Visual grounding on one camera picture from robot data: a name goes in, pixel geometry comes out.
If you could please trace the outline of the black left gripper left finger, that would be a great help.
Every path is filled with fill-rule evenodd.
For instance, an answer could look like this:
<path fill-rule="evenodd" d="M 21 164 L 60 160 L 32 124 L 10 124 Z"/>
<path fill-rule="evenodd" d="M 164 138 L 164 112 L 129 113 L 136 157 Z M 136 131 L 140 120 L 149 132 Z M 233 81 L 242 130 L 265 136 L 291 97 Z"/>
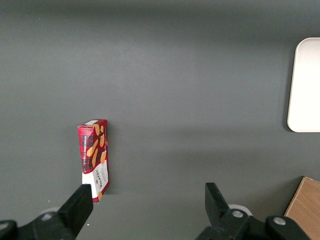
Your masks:
<path fill-rule="evenodd" d="M 46 211 L 26 225 L 0 221 L 2 240 L 75 240 L 93 211 L 92 188 L 82 184 L 56 211 Z"/>

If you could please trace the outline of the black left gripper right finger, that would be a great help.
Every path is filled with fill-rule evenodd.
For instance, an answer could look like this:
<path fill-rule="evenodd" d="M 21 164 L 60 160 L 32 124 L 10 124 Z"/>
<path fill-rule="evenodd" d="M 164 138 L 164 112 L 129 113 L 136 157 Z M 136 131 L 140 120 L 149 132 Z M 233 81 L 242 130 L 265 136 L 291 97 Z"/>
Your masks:
<path fill-rule="evenodd" d="M 264 222 L 231 208 L 215 183 L 205 184 L 205 210 L 210 222 L 198 240 L 308 240 L 291 218 L 271 215 Z"/>

